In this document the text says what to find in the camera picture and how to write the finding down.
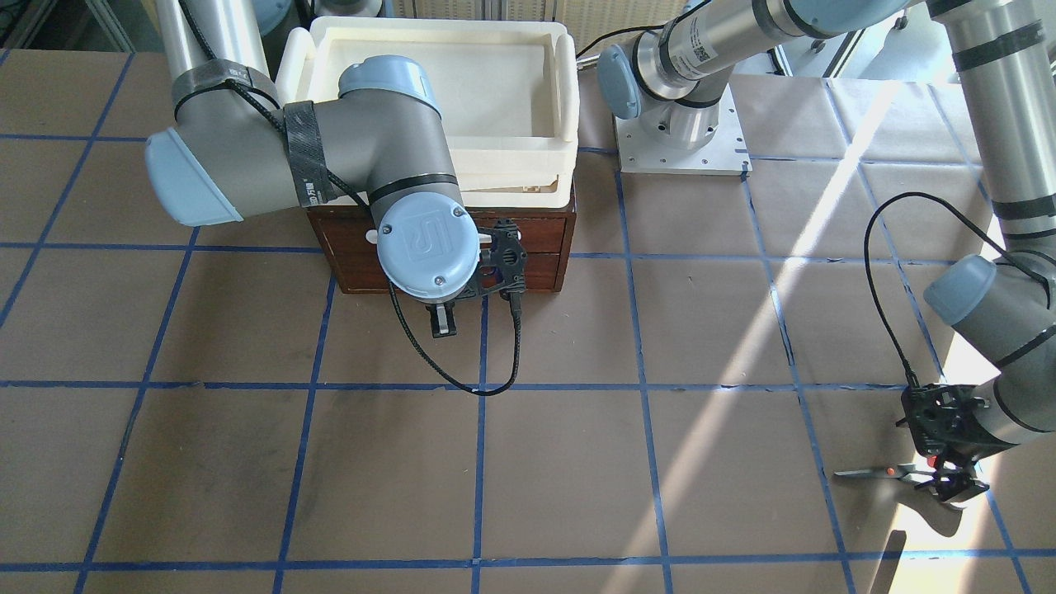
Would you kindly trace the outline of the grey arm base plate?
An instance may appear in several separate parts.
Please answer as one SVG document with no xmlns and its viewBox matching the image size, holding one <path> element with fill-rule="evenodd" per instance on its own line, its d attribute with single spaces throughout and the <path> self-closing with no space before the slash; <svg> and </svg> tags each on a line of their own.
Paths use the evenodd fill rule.
<svg viewBox="0 0 1056 594">
<path fill-rule="evenodd" d="M 753 170 L 731 89 L 705 109 L 646 105 L 633 120 L 615 118 L 622 172 L 746 177 Z"/>
</svg>

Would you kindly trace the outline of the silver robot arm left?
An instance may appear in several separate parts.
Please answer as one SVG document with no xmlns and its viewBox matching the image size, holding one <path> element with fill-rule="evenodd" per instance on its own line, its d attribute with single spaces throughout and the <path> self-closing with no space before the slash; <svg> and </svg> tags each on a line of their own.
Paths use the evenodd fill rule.
<svg viewBox="0 0 1056 594">
<path fill-rule="evenodd" d="M 874 202 L 860 259 L 872 304 L 893 263 L 914 321 L 879 323 L 897 344 L 903 417 L 920 462 L 841 472 L 891 479 L 948 505 L 988 491 L 979 462 L 1054 433 L 1054 78 L 1041 1 L 922 1 L 950 44 L 961 101 L 932 87 L 875 87 L 852 101 L 826 80 L 821 120 L 837 147 L 795 157 L 775 140 L 742 148 L 753 189 L 780 165 L 825 166 L 802 237 L 816 240 L 853 191 Z M 735 64 L 793 40 L 832 40 L 883 24 L 908 1 L 690 1 L 660 26 L 593 49 L 617 140 L 642 135 L 656 157 L 619 146 L 630 172 L 670 173 L 699 157 L 733 115 Z"/>
</svg>

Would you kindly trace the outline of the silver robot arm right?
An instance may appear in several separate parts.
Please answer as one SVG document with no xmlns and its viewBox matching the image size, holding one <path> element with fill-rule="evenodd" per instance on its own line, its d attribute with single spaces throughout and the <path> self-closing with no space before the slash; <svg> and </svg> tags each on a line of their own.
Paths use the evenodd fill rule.
<svg viewBox="0 0 1056 594">
<path fill-rule="evenodd" d="M 521 326 L 526 254 L 517 227 L 475 224 L 421 64 L 350 64 L 331 101 L 279 103 L 248 1 L 161 1 L 173 127 L 147 140 L 167 214 L 190 227 L 313 208 L 348 196 L 375 223 L 391 292 L 423 302 L 436 337 L 457 300 L 499 293 Z"/>
</svg>

